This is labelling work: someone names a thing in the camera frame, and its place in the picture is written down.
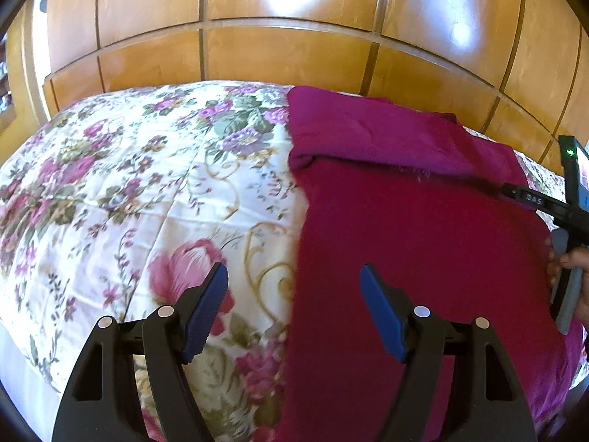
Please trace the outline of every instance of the magenta cloth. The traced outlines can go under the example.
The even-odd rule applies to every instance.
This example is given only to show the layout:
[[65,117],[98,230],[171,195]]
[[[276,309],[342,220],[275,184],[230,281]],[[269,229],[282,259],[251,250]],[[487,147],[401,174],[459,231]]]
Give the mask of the magenta cloth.
[[[581,326],[565,337],[550,318],[546,225],[488,192],[526,186],[513,150],[471,137],[453,115],[308,87],[293,88],[288,100],[289,162],[309,207],[276,440],[369,442],[378,434],[403,366],[385,354],[360,295],[367,262],[442,318],[487,317],[534,420],[554,411],[579,360]],[[445,360],[424,440],[440,432],[451,376]]]

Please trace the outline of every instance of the white bed sheet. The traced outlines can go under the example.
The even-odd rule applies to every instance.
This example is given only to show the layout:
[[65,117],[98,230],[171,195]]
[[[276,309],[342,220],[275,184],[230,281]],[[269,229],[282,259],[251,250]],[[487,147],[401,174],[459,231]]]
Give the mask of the white bed sheet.
[[2,324],[0,380],[35,434],[43,442],[50,442],[61,396],[33,372]]

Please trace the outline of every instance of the finger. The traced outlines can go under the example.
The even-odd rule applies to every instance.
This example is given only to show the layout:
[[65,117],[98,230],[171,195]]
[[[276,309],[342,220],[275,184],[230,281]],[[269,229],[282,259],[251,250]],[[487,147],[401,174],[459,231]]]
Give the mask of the finger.
[[551,262],[546,267],[546,274],[548,276],[557,276],[560,273],[560,264],[558,262]]
[[566,267],[567,269],[582,267],[585,270],[589,270],[589,249],[573,249],[560,258],[560,264],[562,267]]

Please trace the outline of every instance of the floral bedspread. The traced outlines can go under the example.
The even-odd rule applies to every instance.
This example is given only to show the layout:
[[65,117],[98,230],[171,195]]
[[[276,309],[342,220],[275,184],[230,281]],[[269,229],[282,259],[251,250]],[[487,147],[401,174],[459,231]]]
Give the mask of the floral bedspread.
[[[201,82],[87,98],[2,166],[0,322],[56,391],[100,316],[144,318],[223,262],[230,288],[187,380],[217,441],[275,439],[306,210],[287,164],[289,89]],[[562,178],[518,160],[530,186],[563,198]],[[135,362],[148,434],[163,440]]]

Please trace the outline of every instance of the human hand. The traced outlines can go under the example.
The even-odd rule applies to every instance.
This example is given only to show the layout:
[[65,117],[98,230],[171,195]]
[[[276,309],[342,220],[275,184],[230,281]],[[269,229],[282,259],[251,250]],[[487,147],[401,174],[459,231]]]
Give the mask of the human hand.
[[552,247],[550,236],[544,244],[550,248],[549,265],[546,270],[550,288],[556,284],[557,276],[563,268],[582,267],[581,297],[579,297],[579,303],[576,305],[574,316],[585,326],[585,329],[589,330],[589,249],[576,248],[556,260],[556,253]]

